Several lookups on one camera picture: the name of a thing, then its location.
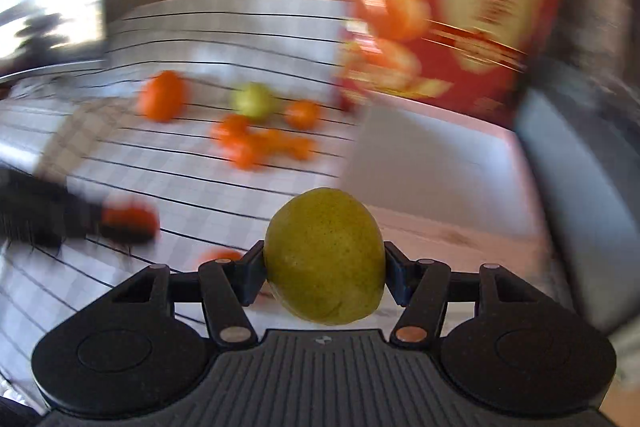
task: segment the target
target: orange image on box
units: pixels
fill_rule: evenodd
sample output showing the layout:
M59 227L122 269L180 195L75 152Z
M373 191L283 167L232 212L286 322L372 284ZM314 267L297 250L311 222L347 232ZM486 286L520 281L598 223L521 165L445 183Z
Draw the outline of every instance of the orange image on box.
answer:
M369 90L508 124L518 75L559 0L351 0L338 88Z

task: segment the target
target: screw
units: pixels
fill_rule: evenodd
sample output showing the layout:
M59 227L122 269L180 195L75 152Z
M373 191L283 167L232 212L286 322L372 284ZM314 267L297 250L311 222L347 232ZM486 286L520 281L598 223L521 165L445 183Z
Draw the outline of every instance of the screw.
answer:
M427 338L427 332L418 326L405 326L396 331L396 339L407 344L416 344Z
M249 340L251 338L251 331L242 326L229 326L220 331L220 338L230 344L238 344Z

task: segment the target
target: checkered tablecloth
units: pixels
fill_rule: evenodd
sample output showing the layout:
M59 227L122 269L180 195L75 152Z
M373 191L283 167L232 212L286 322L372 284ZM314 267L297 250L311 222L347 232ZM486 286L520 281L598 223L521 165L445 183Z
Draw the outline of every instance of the checkered tablecloth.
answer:
M0 103L0 143L32 140L31 171L66 176L69 188L86 197L145 198L161 221L155 245L131 251L99 237L68 241L60 252L6 248L0 371L21 392L41 400L30 371L38 340L133 273L151 263L192 271L215 247L246 251L290 198L337 182L357 133L333 105L343 10L343 3L324 0L172 0L141 7L111 25L102 69L50 68ZM189 79L191 103L172 123L151 123L135 114L135 95L166 69ZM312 98L324 106L319 128L304 133L316 142L312 162L274 158L259 172L229 165L209 130L228 114L229 93L243 81L270 84L285 101ZM282 117L273 125L287 129ZM31 134L20 134L22 126ZM472 316L472 308L452 305L445 331ZM375 314L350 327L388 334L401 312L387 292ZM247 313L258 333L316 327L273 299L259 297ZM177 305L176 315L206 335L200 306Z

